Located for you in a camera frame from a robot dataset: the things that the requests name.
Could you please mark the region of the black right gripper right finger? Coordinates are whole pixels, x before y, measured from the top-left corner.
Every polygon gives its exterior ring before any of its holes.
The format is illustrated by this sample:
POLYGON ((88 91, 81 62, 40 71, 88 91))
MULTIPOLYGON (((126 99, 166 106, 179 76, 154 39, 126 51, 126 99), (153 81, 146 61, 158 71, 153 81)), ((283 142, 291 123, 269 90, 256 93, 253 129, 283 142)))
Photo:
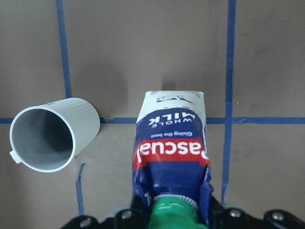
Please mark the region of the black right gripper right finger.
POLYGON ((255 218, 238 207, 224 207, 212 197, 209 207, 211 229, 305 229, 305 222, 281 209, 266 211, 255 218))

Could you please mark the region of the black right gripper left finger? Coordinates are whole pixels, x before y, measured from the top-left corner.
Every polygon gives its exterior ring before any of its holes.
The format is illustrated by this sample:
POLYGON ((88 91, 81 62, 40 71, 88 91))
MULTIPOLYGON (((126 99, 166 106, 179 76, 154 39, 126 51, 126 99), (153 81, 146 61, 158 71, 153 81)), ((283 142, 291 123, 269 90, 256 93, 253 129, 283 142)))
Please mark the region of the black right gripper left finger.
POLYGON ((62 226, 63 229, 146 229, 150 207, 139 196, 133 196, 130 207, 98 221, 89 215, 77 216, 62 226))

